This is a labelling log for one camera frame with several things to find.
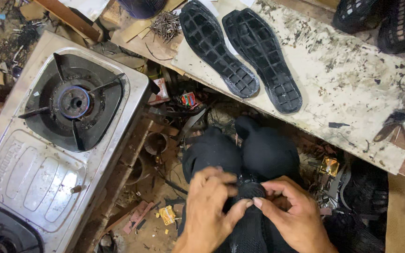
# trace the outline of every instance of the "yellow wrapper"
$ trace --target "yellow wrapper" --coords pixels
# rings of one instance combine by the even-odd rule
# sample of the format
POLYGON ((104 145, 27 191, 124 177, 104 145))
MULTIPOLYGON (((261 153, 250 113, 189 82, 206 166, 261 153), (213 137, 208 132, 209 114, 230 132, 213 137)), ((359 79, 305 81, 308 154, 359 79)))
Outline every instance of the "yellow wrapper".
POLYGON ((167 206, 164 208, 159 209, 160 217, 162 217, 163 222, 165 225, 170 225, 174 223, 174 218, 176 217, 176 214, 174 213, 173 209, 171 206, 167 206))

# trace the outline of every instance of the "stainless steel stove top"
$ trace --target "stainless steel stove top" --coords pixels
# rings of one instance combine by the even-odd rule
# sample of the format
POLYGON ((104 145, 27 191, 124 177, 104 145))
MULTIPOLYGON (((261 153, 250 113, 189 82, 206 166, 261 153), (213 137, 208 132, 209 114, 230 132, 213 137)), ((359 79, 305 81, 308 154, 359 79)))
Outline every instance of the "stainless steel stove top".
POLYGON ((44 252, 70 250, 70 241, 99 188, 149 83, 147 76, 53 33, 45 32, 0 114, 0 208, 37 230, 44 252), (56 146, 32 131, 26 103, 54 53, 76 55, 114 75, 125 73, 124 96, 98 144, 84 152, 56 146))

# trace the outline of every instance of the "burner cap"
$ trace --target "burner cap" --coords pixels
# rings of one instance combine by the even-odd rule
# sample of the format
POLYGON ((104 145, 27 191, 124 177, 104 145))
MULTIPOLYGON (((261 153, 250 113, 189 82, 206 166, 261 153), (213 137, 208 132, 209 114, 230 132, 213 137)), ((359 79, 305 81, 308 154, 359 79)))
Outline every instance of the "burner cap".
POLYGON ((59 111, 66 118, 79 118, 89 112, 91 105, 87 90, 79 86, 65 89, 59 96, 59 111))

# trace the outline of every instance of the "burner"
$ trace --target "burner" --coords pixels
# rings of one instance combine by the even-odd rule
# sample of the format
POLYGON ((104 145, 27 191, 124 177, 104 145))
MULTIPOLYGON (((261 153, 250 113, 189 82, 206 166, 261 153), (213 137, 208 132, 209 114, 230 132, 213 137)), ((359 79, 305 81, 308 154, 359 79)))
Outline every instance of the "burner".
POLYGON ((104 136, 124 95, 120 75, 77 55, 54 53, 19 118, 53 144, 73 152, 104 136))
POLYGON ((87 90, 79 86, 71 86, 59 96, 59 111, 65 118, 79 118, 91 112, 93 104, 87 90))
POLYGON ((42 253, 37 231, 29 224, 0 208, 0 253, 42 253))

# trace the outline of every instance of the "wire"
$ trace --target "wire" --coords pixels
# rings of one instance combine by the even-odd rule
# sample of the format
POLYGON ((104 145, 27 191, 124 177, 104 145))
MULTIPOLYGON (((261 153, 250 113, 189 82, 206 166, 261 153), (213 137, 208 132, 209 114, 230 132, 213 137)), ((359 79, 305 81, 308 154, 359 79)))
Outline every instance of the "wire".
POLYGON ((168 60, 172 60, 173 58, 170 58, 170 59, 159 59, 159 58, 157 58, 157 57, 155 57, 154 55, 153 55, 153 53, 151 52, 151 50, 149 50, 149 47, 148 47, 148 45, 145 43, 145 46, 146 46, 146 49, 149 51, 149 53, 154 57, 154 58, 156 58, 157 60, 159 60, 159 61, 168 61, 168 60))

